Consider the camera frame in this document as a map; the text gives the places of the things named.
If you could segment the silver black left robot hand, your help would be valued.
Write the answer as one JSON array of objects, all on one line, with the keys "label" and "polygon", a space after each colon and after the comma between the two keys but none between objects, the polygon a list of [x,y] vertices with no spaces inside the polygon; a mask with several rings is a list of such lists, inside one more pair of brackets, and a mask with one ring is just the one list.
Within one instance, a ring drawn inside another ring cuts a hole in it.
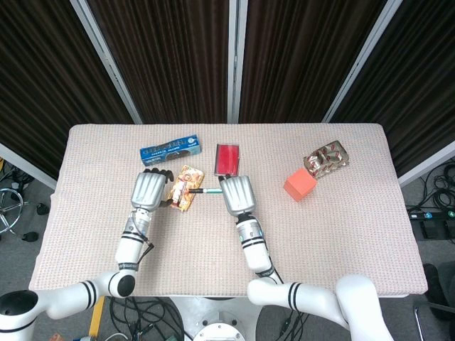
[{"label": "silver black left robot hand", "polygon": [[132,192],[132,207],[153,212],[159,207],[171,205],[172,199],[164,199],[164,188],[169,181],[174,181],[171,170],[146,168],[143,172],[140,172]]}]

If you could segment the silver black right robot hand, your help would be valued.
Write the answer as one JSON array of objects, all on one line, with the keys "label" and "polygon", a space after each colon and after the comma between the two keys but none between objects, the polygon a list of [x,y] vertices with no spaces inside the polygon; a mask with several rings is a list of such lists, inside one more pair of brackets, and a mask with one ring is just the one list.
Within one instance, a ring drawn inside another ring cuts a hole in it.
[{"label": "silver black right robot hand", "polygon": [[238,217],[255,211],[257,201],[249,176],[219,176],[218,180],[230,215]]}]

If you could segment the red and black case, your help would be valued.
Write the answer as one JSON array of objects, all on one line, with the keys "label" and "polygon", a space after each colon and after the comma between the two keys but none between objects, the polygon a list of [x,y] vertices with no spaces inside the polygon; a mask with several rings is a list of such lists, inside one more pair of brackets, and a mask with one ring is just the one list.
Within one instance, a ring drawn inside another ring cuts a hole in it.
[{"label": "red and black case", "polygon": [[240,147],[236,144],[218,144],[215,155],[216,176],[237,176],[240,164]]}]

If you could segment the blue Oreo cookie box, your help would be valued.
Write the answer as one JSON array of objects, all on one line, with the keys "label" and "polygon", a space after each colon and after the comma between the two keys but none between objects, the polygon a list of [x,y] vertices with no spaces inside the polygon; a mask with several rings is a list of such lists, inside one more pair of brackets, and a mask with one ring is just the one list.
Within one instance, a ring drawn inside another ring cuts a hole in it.
[{"label": "blue Oreo cookie box", "polygon": [[140,156],[145,166],[153,166],[177,158],[197,155],[200,152],[200,141],[194,134],[158,146],[141,148]]}]

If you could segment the yellow curry roux box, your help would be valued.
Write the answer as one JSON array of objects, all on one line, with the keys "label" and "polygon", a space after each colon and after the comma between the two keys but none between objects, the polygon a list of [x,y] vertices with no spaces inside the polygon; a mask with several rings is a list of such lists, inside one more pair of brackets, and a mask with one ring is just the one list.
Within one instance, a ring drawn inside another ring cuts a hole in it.
[{"label": "yellow curry roux box", "polygon": [[168,195],[172,201],[171,206],[181,212],[187,211],[195,197],[190,190],[199,189],[204,177],[203,171],[184,165]]}]

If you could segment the orange foam cube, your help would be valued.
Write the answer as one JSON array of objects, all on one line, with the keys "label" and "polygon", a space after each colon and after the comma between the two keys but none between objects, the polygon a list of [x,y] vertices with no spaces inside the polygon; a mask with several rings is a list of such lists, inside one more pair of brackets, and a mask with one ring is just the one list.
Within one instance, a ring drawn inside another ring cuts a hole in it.
[{"label": "orange foam cube", "polygon": [[300,168],[285,183],[284,189],[296,202],[307,196],[317,184],[317,180],[305,168]]}]

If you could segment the beige woven tablecloth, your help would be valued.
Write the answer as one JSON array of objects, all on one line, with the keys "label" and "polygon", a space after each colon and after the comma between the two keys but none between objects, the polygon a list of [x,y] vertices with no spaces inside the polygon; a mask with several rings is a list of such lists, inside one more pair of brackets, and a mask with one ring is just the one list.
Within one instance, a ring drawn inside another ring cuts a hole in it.
[{"label": "beige woven tablecloth", "polygon": [[[132,206],[139,151],[195,134],[202,151],[165,162],[204,172],[214,188],[216,146],[240,147],[255,217],[286,282],[333,289],[347,274],[369,277],[383,297],[427,289],[385,132],[379,124],[83,124],[70,129],[43,243],[29,284],[59,288],[117,268],[114,255]],[[340,141],[350,163],[300,201],[284,190],[304,156]]]}]

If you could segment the gold red patterned package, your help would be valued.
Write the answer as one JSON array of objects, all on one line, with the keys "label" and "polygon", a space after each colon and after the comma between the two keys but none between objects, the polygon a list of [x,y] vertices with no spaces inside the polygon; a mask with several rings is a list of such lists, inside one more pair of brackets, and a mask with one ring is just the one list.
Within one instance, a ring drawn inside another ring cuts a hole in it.
[{"label": "gold red patterned package", "polygon": [[309,156],[304,156],[304,167],[315,179],[348,166],[349,163],[349,155],[339,141],[332,141]]}]

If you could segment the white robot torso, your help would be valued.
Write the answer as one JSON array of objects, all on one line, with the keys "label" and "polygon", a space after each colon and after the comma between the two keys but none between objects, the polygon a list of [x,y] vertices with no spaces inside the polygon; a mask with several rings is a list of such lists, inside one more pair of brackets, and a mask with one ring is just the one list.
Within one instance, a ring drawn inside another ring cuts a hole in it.
[{"label": "white robot torso", "polygon": [[246,297],[172,296],[184,326],[184,341],[256,341],[260,306]]}]

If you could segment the dark brown partition panel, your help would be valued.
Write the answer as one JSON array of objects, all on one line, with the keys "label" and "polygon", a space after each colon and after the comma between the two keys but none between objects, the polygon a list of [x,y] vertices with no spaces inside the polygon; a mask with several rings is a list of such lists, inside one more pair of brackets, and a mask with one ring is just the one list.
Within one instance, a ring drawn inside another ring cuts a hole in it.
[{"label": "dark brown partition panel", "polygon": [[145,124],[227,121],[229,0],[87,0]]},{"label": "dark brown partition panel", "polygon": [[381,125],[398,175],[455,141],[455,0],[402,0],[332,121]]},{"label": "dark brown partition panel", "polygon": [[387,0],[249,0],[242,124],[319,123]]},{"label": "dark brown partition panel", "polygon": [[74,125],[132,122],[69,0],[0,0],[0,144],[56,179]]}]

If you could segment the yellow bar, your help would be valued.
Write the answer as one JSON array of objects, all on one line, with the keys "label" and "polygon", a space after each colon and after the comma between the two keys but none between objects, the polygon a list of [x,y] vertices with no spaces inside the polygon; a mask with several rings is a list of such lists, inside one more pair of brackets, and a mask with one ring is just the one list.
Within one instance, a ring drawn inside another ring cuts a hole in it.
[{"label": "yellow bar", "polygon": [[91,322],[90,322],[90,328],[89,328],[89,332],[88,332],[88,335],[90,337],[98,337],[98,335],[99,335],[104,303],[105,303],[105,297],[101,296],[93,308],[92,318],[91,318]]}]

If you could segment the chrome stool base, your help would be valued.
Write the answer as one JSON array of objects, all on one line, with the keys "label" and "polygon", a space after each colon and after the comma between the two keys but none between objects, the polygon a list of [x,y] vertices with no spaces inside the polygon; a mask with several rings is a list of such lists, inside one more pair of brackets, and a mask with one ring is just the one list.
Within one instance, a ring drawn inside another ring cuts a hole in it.
[{"label": "chrome stool base", "polygon": [[47,215],[50,208],[44,202],[34,202],[25,200],[23,196],[23,182],[14,181],[9,188],[0,188],[0,240],[4,234],[12,234],[24,242],[37,242],[39,233],[29,231],[19,234],[15,230],[15,226],[23,215],[23,211],[27,206],[34,206],[36,214],[39,216]]}]

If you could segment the black power strip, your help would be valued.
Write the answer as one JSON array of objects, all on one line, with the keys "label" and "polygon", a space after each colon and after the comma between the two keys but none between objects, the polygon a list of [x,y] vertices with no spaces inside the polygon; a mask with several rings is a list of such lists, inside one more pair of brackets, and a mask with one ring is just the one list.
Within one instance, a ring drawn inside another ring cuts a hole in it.
[{"label": "black power strip", "polygon": [[446,210],[442,212],[409,212],[409,219],[416,221],[455,221],[455,211]]}]

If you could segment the white partition frame post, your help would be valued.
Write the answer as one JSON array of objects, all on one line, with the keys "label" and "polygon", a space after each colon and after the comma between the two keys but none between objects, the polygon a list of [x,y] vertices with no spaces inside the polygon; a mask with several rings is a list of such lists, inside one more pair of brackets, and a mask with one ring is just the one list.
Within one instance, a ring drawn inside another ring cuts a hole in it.
[{"label": "white partition frame post", "polygon": [[362,48],[360,49],[351,69],[349,70],[346,78],[340,86],[336,96],[334,97],[330,107],[327,109],[322,123],[329,123],[338,108],[342,104],[346,95],[349,93],[354,82],[358,78],[361,70],[365,66],[371,53],[374,51],[375,46],[378,44],[386,28],[389,26],[391,20],[397,13],[397,10],[402,5],[403,0],[387,0],[382,8],[378,18],[376,19],[373,27],[371,28]]},{"label": "white partition frame post", "polygon": [[52,190],[56,189],[57,180],[50,177],[47,173],[43,172],[40,168],[36,167],[25,158],[21,157],[5,145],[0,143],[0,156],[12,163],[14,166],[20,168],[25,173],[31,175],[42,184],[48,186]]},{"label": "white partition frame post", "polygon": [[124,78],[114,60],[111,50],[105,40],[97,20],[88,4],[87,0],[70,0],[82,27],[84,28],[90,42],[92,43],[103,67],[105,68],[114,88],[127,109],[132,121],[135,124],[143,124],[141,115],[136,108],[134,100],[127,88]]},{"label": "white partition frame post", "polygon": [[229,0],[227,123],[238,124],[242,94],[248,0]]},{"label": "white partition frame post", "polygon": [[398,178],[400,187],[403,188],[412,181],[419,178],[421,175],[428,173],[431,169],[440,166],[443,162],[455,157],[455,140],[450,144],[437,151],[426,160],[419,163],[417,166],[407,171],[404,175]]}]

